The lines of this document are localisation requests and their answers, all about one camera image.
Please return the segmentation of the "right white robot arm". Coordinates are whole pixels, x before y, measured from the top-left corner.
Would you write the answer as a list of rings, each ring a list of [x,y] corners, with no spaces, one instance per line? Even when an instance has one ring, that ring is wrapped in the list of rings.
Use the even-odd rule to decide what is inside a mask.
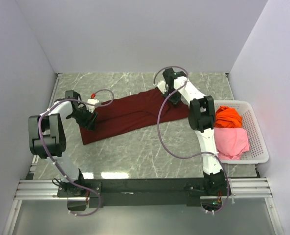
[[[168,67],[162,75],[164,80],[157,85],[165,97],[161,108],[167,101],[177,104],[182,98],[185,99],[189,107],[188,122],[199,141],[201,152],[193,156],[202,156],[204,179],[201,186],[193,189],[215,195],[226,189],[229,184],[215,144],[214,99],[199,91],[183,71],[175,72],[172,67]]]

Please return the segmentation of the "dark red t shirt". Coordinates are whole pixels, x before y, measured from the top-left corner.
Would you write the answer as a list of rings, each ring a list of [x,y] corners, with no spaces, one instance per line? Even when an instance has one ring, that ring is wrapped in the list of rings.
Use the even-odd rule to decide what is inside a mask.
[[[95,130],[80,127],[84,145],[155,125],[164,101],[158,89],[115,99],[110,105],[97,107]]]

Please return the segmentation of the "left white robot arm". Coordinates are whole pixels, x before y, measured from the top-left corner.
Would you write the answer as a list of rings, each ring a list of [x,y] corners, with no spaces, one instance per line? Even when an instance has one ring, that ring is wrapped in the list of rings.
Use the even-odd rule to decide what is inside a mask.
[[[82,196],[86,191],[84,177],[66,153],[67,140],[63,121],[73,118],[79,126],[93,130],[97,113],[95,108],[101,102],[91,95],[86,102],[75,91],[66,91],[64,99],[58,99],[47,111],[28,118],[29,148],[32,154],[52,163],[61,180],[57,185],[74,196]]]

